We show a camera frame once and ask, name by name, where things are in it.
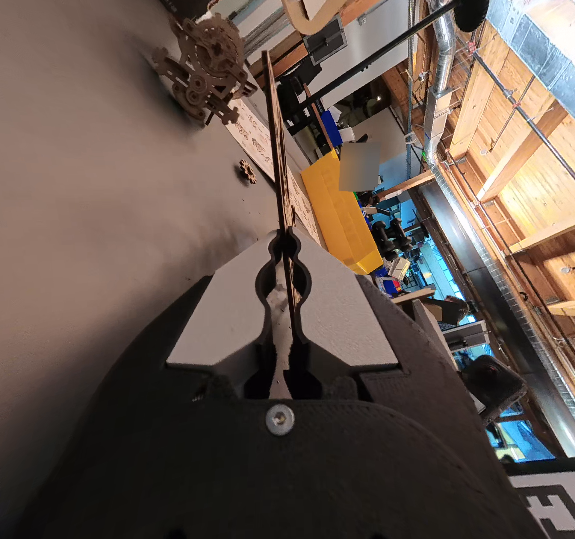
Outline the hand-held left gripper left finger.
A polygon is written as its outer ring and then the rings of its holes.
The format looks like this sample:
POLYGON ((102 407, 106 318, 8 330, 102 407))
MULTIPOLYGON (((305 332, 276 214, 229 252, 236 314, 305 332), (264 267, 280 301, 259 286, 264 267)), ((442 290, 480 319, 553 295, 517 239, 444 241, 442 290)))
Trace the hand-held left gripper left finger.
POLYGON ((240 397, 269 399, 277 365, 269 294, 277 284, 274 230, 211 277, 166 360, 226 377, 240 397))

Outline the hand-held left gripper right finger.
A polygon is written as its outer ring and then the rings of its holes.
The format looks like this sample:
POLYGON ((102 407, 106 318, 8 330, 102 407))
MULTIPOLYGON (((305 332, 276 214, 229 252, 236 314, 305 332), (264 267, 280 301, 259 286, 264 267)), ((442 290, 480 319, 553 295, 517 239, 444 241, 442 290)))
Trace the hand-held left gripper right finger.
POLYGON ((320 399, 340 378, 398 370, 399 360, 364 290, 371 282, 295 227, 288 228, 287 240, 292 399, 320 399))

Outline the laser-cut wooden parts sheet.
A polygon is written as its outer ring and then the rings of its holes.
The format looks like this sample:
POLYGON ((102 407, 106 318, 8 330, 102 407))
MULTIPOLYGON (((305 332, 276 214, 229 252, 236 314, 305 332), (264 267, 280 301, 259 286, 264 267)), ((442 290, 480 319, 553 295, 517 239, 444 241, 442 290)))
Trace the laser-cut wooden parts sheet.
POLYGON ((264 93, 269 122, 270 146, 274 168, 274 184, 276 187, 276 199, 279 221, 279 246, 284 263, 286 289, 289 304, 291 331, 295 342, 298 338, 298 304, 301 295, 296 287, 295 258, 298 250, 298 240, 295 238, 293 228, 295 226, 294 210, 291 205, 289 190, 289 174, 286 161, 284 120, 276 90, 276 81, 273 73, 270 53, 262 52, 262 69, 264 76, 264 93))

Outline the partly built wooden model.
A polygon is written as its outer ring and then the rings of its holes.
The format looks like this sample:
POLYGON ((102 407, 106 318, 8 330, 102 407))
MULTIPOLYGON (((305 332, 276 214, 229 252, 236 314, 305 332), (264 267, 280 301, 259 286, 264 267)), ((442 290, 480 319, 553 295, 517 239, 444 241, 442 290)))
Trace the partly built wooden model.
POLYGON ((171 81, 176 102, 202 126, 212 116, 224 125, 235 124, 239 109, 231 102, 250 97, 256 90, 244 69, 238 28, 219 13, 199 22, 179 21, 170 15, 169 24, 181 55, 175 60, 167 48, 156 48, 152 54, 156 73, 171 81))

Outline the black dumbbells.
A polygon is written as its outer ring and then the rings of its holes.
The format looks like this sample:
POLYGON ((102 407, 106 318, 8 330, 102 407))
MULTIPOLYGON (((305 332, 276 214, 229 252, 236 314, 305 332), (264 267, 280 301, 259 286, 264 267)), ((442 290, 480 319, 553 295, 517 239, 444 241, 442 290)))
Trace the black dumbbells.
POLYGON ((392 219, 388 226, 384 221, 373 222, 371 235, 381 257, 388 262, 399 258, 399 252, 407 253, 413 249, 412 239, 406 235, 396 218, 392 219))

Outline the yellow plastic bin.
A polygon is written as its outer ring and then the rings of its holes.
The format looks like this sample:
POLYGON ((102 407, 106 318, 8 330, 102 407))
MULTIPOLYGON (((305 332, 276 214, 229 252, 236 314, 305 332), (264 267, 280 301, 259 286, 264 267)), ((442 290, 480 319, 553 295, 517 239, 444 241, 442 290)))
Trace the yellow plastic bin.
POLYGON ((369 275, 383 259, 353 192, 340 191, 341 162, 332 150, 301 172, 328 252, 358 275, 369 275))

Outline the open instruction booklet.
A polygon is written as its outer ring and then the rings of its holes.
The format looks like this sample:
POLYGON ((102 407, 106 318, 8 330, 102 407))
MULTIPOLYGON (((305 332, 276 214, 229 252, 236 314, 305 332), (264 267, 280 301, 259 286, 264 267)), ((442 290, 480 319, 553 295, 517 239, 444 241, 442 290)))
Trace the open instruction booklet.
MULTIPOLYGON (((243 100, 233 99, 230 102, 230 106, 233 109, 237 109, 239 117, 234 124, 226 124, 227 130, 256 166, 274 182, 275 176, 268 128, 251 112, 243 100)), ((312 239, 321 245, 310 201, 299 187, 290 169, 287 170, 287 178, 290 201, 297 218, 312 239)))

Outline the blue storage bin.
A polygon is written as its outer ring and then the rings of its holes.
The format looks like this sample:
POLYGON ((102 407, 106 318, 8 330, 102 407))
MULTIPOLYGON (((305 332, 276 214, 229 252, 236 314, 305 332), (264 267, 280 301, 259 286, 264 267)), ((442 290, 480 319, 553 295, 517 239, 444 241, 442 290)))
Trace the blue storage bin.
POLYGON ((331 145, 335 147, 339 147, 343 144, 343 140, 341 138, 340 130, 338 129, 336 122, 331 114, 330 111, 325 110, 320 115, 321 122, 324 126, 325 133, 327 134, 327 138, 329 139, 331 145))

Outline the black office chair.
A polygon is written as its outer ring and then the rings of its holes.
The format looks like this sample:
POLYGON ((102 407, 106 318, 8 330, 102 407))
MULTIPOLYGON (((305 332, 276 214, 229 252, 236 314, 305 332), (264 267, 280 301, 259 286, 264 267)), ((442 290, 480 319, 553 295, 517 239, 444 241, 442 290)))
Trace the black office chair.
POLYGON ((309 86, 313 79, 321 72, 321 65, 314 65, 306 56, 293 69, 279 78, 277 96, 284 119, 284 124, 291 136, 301 132, 312 122, 312 108, 306 107, 296 112, 301 100, 307 98, 304 89, 309 86))

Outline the grey wall-mounted box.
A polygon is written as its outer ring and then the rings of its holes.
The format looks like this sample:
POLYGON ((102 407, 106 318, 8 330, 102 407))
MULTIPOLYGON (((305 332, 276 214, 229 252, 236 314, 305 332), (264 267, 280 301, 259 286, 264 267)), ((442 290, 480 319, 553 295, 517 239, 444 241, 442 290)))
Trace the grey wall-mounted box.
POLYGON ((302 40, 312 65, 320 66, 323 61, 347 47, 340 14, 335 15, 320 32, 305 35, 302 40))

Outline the silver ventilation duct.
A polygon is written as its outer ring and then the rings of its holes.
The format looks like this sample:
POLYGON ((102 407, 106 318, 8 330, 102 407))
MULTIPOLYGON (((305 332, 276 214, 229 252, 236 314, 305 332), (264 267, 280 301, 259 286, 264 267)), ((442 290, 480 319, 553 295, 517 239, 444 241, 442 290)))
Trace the silver ventilation duct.
POLYGON ((521 308, 511 283, 499 262, 484 244, 480 229, 473 227, 464 209, 443 174, 444 167, 437 148, 444 132, 447 117, 443 115, 450 99, 447 86, 455 56, 455 29, 451 17, 433 22, 438 44, 438 68, 428 90, 424 117, 423 151, 438 189, 447 201, 440 213, 441 227, 447 227, 449 242, 455 244, 456 256, 471 270, 471 283, 494 321, 494 327, 511 351, 520 374, 527 380, 536 402, 550 423, 559 423, 566 430, 574 429, 574 395, 565 378, 543 344, 541 336, 521 308))

